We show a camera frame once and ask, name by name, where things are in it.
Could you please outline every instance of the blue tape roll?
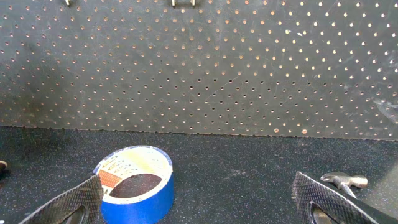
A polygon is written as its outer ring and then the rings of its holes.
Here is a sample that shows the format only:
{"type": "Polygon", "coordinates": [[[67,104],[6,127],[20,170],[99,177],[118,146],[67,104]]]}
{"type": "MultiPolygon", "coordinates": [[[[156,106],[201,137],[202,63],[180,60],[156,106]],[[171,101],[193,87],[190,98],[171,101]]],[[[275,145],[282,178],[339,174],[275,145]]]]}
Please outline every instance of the blue tape roll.
{"type": "Polygon", "coordinates": [[[109,224],[155,223],[170,210],[174,200],[172,161],[162,150],[152,146],[132,146],[105,157],[95,168],[101,177],[104,198],[101,211],[109,224]],[[137,174],[162,178],[152,190],[133,198],[110,196],[124,179],[137,174]]]}

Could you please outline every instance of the gray pegboard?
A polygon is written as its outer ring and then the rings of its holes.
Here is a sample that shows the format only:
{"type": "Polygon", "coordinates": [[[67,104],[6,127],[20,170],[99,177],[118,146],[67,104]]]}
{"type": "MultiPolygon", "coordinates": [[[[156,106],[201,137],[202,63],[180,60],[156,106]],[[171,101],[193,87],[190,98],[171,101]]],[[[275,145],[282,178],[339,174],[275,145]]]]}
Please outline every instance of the gray pegboard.
{"type": "Polygon", "coordinates": [[[398,1],[0,3],[0,124],[398,138],[398,1]]]}

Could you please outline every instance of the black countertop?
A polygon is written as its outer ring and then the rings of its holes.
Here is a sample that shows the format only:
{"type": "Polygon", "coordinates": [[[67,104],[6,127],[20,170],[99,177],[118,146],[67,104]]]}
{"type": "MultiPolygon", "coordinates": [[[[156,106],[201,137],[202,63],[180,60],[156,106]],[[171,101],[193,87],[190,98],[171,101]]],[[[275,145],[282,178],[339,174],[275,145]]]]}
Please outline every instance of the black countertop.
{"type": "Polygon", "coordinates": [[[161,223],[298,223],[296,171],[362,174],[360,200],[398,218],[398,143],[0,128],[0,220],[18,223],[88,177],[111,152],[150,145],[172,158],[175,201],[161,223]]]}

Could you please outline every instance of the hammer head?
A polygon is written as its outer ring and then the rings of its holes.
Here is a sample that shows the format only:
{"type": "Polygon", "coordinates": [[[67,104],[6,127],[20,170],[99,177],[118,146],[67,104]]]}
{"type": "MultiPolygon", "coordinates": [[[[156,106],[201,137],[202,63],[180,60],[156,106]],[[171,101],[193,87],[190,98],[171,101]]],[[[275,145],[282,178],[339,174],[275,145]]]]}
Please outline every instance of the hammer head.
{"type": "Polygon", "coordinates": [[[321,176],[321,180],[335,184],[339,189],[342,185],[364,188],[368,185],[368,180],[363,175],[349,176],[343,172],[330,172],[321,176]]]}

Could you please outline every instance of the blue painter's tape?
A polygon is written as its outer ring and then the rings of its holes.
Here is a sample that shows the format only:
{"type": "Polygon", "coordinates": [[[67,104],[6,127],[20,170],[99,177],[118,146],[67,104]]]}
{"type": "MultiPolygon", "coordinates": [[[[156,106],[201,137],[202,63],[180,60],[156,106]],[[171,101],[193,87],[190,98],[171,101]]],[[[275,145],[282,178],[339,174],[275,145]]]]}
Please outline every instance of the blue painter's tape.
{"type": "Polygon", "coordinates": [[[109,224],[156,223],[167,214],[173,204],[172,162],[164,151],[156,147],[133,146],[118,150],[105,157],[94,173],[101,177],[104,188],[101,211],[109,224]],[[158,186],[143,195],[134,198],[111,197],[110,191],[132,176],[131,174],[154,174],[162,180],[158,186]]]}

